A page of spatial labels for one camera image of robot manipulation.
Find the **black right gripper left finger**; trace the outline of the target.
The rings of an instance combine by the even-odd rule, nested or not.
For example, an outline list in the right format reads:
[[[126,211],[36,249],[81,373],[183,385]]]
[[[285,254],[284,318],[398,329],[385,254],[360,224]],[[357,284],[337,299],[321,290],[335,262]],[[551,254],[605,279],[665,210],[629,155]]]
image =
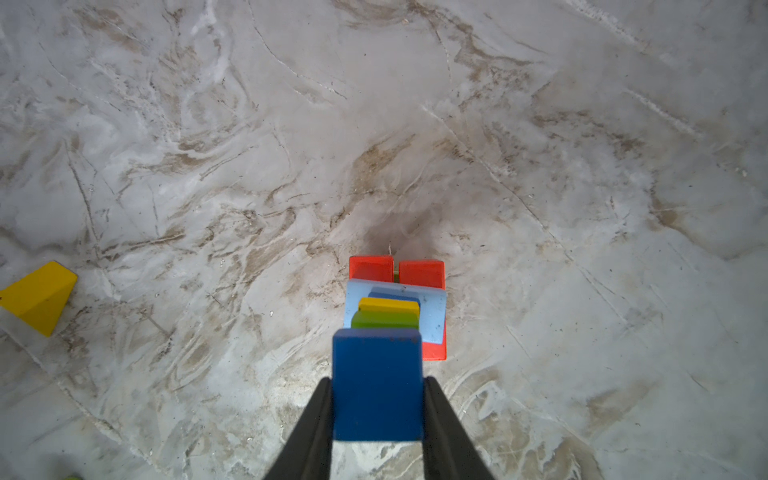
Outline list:
[[[265,479],[330,478],[333,447],[332,383],[322,378]]]

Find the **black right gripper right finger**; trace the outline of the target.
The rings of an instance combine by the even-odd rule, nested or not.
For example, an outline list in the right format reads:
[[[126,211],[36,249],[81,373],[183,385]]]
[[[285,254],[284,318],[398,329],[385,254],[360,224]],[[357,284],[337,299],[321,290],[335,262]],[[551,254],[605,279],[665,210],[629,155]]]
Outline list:
[[[493,479],[438,381],[424,380],[424,478]]]

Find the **dark blue cube block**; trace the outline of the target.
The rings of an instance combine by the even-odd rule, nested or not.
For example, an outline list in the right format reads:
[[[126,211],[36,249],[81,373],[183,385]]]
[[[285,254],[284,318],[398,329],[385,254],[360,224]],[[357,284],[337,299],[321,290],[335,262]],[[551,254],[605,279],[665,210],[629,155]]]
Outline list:
[[[332,339],[332,397],[335,440],[420,441],[424,376],[419,331],[338,330]]]

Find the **green letter cube block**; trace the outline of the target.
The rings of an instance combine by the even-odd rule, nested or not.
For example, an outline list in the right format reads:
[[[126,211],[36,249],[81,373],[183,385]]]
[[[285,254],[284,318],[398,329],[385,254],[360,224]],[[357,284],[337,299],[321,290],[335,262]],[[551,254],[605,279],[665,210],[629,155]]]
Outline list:
[[[355,329],[419,329],[419,315],[409,312],[358,310],[351,320]]]

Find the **light blue rectangular block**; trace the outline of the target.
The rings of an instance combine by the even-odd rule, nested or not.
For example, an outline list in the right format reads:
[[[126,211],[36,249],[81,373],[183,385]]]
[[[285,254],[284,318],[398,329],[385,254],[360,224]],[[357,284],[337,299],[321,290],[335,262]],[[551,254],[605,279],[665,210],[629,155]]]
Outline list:
[[[377,286],[417,293],[420,298],[419,331],[422,340],[437,344],[442,342],[443,331],[445,330],[447,293],[439,288],[350,279],[346,287],[343,322],[345,328],[351,328],[351,320],[358,310],[360,300],[367,297],[371,289]]]

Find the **yellow small cube block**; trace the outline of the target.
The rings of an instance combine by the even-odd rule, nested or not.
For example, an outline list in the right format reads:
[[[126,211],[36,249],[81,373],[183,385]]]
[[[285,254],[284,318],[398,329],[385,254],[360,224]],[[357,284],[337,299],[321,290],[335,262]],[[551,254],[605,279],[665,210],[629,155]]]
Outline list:
[[[364,297],[359,302],[358,310],[374,313],[408,314],[416,317],[420,315],[419,303],[410,299]]]

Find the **dark blue cube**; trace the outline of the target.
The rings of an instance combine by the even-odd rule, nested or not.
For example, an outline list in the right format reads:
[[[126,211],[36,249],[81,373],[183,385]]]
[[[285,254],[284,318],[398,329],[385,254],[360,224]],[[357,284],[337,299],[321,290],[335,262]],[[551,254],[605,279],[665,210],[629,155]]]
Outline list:
[[[402,289],[385,288],[383,286],[373,287],[367,294],[368,298],[389,299],[397,301],[411,301],[420,303],[420,298],[417,293],[410,291],[404,291]]]

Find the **red rectangular block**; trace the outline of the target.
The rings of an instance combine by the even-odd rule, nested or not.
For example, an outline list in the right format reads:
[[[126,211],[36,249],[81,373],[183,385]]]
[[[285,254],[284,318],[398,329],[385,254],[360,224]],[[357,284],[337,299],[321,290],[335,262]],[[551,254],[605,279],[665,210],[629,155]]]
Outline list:
[[[352,256],[349,258],[349,278],[378,282],[394,282],[392,256]]]
[[[440,260],[405,260],[399,263],[399,281],[402,284],[446,290],[445,264]],[[425,361],[444,361],[447,358],[447,331],[443,331],[440,344],[422,343]]]

